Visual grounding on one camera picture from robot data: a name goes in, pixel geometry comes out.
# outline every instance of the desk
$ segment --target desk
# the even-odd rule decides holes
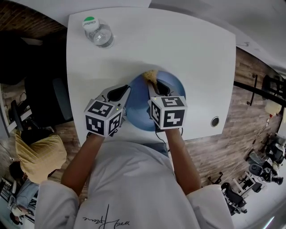
[[[31,109],[27,110],[21,115],[21,120],[25,120],[32,114]],[[10,132],[17,126],[16,122],[9,123],[2,98],[2,91],[0,85],[0,139],[7,139],[10,137]]]
[[[109,24],[115,38],[110,49],[97,48],[85,37],[82,21],[88,16]],[[172,73],[185,88],[184,140],[222,133],[235,63],[235,35],[195,17],[151,8],[104,8],[70,15],[67,81],[80,144],[87,135],[84,109],[89,100],[150,69]],[[212,127],[215,116],[220,122]],[[164,133],[159,135],[166,141]],[[154,132],[142,131],[128,121],[106,140],[161,142]]]

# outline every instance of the black handwriting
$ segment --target black handwriting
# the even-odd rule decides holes
[[[89,219],[89,218],[86,218],[86,217],[83,217],[83,219],[84,219],[84,221],[88,220],[88,221],[94,222],[95,224],[101,224],[98,227],[98,229],[101,229],[102,226],[103,226],[102,229],[105,229],[105,225],[110,224],[110,223],[114,223],[114,226],[113,226],[114,229],[115,229],[115,227],[118,227],[118,226],[129,225],[129,221],[126,221],[125,223],[123,223],[123,222],[119,222],[120,219],[107,222],[108,210],[109,210],[109,204],[107,206],[107,211],[106,211],[106,215],[105,215],[105,219],[104,220],[103,220],[103,216],[101,216],[100,220],[98,220],[98,219],[92,220],[92,219]]]

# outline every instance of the water bottle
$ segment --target water bottle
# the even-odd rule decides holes
[[[108,24],[99,18],[87,17],[82,23],[85,36],[97,47],[110,48],[114,38]]]

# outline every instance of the shirt sleeve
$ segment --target shirt sleeve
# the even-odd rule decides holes
[[[187,195],[201,229],[234,229],[220,185],[209,185]]]
[[[53,182],[40,184],[35,213],[35,229],[71,229],[79,210],[77,194]]]

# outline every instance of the wrist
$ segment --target wrist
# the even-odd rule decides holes
[[[105,137],[93,133],[91,133],[87,138],[88,141],[103,141],[104,139]]]
[[[176,133],[180,133],[180,130],[175,128],[175,129],[167,129],[164,130],[166,134],[176,134]]]

